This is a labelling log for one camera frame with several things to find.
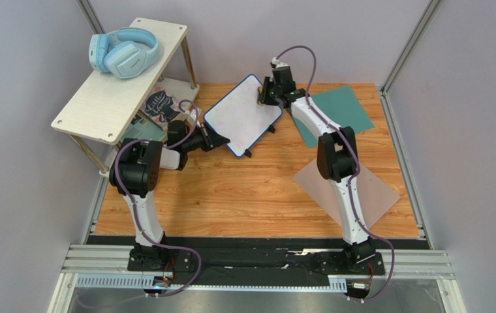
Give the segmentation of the blue framed whiteboard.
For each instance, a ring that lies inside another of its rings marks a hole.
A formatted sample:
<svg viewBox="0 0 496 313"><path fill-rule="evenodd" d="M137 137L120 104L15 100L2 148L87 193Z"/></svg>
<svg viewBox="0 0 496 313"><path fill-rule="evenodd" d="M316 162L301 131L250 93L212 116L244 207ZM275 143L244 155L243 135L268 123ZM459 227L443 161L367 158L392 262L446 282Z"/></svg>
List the blue framed whiteboard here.
<svg viewBox="0 0 496 313"><path fill-rule="evenodd" d="M253 145L283 114L278 106L258 103L261 86L260 80L250 74L203 115L207 127L230 140L227 149L237 158L248 156Z"/></svg>

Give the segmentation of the yellow bone-shaped eraser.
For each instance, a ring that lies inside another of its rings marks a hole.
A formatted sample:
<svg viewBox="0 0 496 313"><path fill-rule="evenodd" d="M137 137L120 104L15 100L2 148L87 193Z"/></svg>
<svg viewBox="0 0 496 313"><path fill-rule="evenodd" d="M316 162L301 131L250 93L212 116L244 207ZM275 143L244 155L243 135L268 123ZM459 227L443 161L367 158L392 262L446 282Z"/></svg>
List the yellow bone-shaped eraser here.
<svg viewBox="0 0 496 313"><path fill-rule="evenodd" d="M258 87L258 96L257 96L257 101L259 105L263 105L264 103L262 102L263 100L263 87Z"/></svg>

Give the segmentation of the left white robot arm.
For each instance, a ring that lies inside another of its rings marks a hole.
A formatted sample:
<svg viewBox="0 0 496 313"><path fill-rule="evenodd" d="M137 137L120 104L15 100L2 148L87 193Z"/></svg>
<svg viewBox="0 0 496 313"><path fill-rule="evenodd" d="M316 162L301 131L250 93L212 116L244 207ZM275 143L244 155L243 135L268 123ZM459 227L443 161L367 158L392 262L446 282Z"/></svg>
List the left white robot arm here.
<svg viewBox="0 0 496 313"><path fill-rule="evenodd" d="M183 121L172 121L168 127L171 149L177 162L173 170L182 170L187 153L201 149L211 151L230 143L230 139L197 123L189 128ZM157 185L164 143L156 140L125 138L110 169L110 184L117 188L129 205L136 230L134 248L130 252L129 269L160 269L169 262L169 247L157 212L153 191Z"/></svg>

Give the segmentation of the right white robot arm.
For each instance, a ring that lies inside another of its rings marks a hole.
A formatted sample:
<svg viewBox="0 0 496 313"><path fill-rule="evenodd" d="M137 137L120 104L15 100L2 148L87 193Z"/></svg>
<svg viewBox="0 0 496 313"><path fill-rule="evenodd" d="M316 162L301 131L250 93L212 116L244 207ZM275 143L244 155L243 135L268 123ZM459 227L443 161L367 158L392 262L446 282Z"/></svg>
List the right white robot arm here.
<svg viewBox="0 0 496 313"><path fill-rule="evenodd" d="M343 240L347 243L343 253L352 264L372 258L375 248L358 197L360 163L353 129L334 122L317 107L307 91L298 89L286 63L274 61L271 67L272 75L265 77L258 90L258 103L286 109L317 139L317 169L337 198Z"/></svg>

